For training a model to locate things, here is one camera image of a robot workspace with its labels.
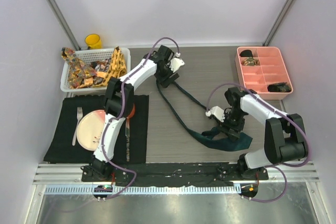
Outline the dark green tie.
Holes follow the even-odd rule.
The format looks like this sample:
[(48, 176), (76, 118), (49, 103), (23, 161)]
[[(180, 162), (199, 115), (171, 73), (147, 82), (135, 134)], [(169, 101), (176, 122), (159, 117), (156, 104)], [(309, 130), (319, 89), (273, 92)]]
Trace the dark green tie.
[(195, 140), (197, 140), (202, 145), (206, 146), (207, 148), (225, 151), (225, 152), (236, 152), (236, 151), (242, 151), (249, 149), (253, 138), (251, 136), (248, 136), (247, 134), (241, 132), (240, 137), (238, 140), (232, 141), (229, 139), (229, 137), (220, 138), (220, 139), (214, 139), (215, 136), (217, 136), (220, 133), (219, 127), (213, 127), (209, 131), (204, 131), (202, 133), (193, 131), (190, 129), (180, 118), (178, 113), (175, 111), (171, 103), (168, 101), (168, 99), (165, 97), (161, 90), (160, 83), (156, 80), (156, 87), (163, 98), (163, 100), (166, 102), (166, 104), (171, 109), (172, 113), (180, 123), (180, 125), (184, 128), (184, 130)]

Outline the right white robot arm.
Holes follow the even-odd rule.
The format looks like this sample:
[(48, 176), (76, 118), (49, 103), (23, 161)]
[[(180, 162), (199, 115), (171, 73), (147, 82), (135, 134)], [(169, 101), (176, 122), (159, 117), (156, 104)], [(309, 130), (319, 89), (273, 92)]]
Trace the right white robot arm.
[(261, 149), (243, 154), (237, 161), (237, 173), (250, 179), (262, 167), (284, 164), (308, 158), (309, 146), (303, 119), (298, 114), (288, 114), (263, 100), (254, 90), (229, 88), (224, 94), (229, 107), (214, 106), (207, 116), (214, 117), (220, 130), (230, 140), (243, 139), (245, 116), (250, 115), (265, 127), (264, 145)]

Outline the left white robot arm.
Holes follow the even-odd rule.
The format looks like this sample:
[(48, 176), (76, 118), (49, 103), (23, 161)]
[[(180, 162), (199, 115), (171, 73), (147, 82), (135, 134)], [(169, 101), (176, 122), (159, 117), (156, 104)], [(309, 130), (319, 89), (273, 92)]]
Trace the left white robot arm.
[(82, 168), (83, 175), (93, 180), (107, 181), (113, 170), (115, 144), (123, 122), (134, 108), (134, 92), (149, 77), (156, 77), (165, 88), (175, 81), (177, 71), (185, 62), (178, 49), (173, 52), (167, 46), (160, 46), (143, 57), (136, 67), (121, 78), (112, 78), (105, 93), (105, 122), (99, 145), (94, 151), (92, 161)]

